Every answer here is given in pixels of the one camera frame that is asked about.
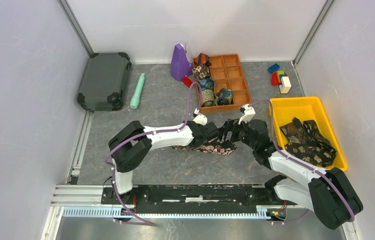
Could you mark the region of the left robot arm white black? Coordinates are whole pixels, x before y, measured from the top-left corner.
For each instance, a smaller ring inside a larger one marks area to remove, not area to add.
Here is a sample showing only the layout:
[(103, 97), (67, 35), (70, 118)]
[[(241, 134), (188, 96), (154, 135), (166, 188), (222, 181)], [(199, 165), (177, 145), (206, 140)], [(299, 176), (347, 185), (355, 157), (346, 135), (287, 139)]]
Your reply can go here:
[(114, 170), (113, 197), (121, 204), (133, 197), (133, 171), (153, 150), (166, 147), (198, 149), (218, 137), (214, 122), (200, 124), (189, 120), (175, 126), (149, 127), (134, 120), (109, 142), (111, 164)]

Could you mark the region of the black pink rose tie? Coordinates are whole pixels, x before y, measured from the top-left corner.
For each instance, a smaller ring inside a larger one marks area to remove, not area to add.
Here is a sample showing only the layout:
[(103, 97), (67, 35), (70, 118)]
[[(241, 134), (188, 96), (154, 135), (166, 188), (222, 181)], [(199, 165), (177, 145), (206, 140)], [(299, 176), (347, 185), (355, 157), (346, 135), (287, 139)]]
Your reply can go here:
[(218, 138), (214, 138), (198, 148), (189, 148), (187, 146), (171, 146), (172, 149), (183, 150), (183, 151), (195, 151), (201, 153), (215, 154), (215, 155), (231, 155), (237, 146), (230, 140), (220, 141)]

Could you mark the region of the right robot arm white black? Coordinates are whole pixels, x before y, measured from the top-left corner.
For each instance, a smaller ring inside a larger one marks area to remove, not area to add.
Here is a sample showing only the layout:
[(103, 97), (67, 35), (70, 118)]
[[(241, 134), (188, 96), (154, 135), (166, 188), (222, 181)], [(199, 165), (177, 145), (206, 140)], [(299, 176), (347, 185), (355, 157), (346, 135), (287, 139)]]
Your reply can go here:
[(219, 137), (225, 140), (228, 134), (231, 142), (250, 147), (260, 165), (280, 173), (266, 182), (264, 198), (268, 203), (286, 200), (298, 204), (312, 211), (331, 230), (354, 221), (363, 211), (362, 201), (342, 170), (317, 167), (281, 150), (271, 140), (273, 134), (265, 121), (227, 120), (219, 129)]

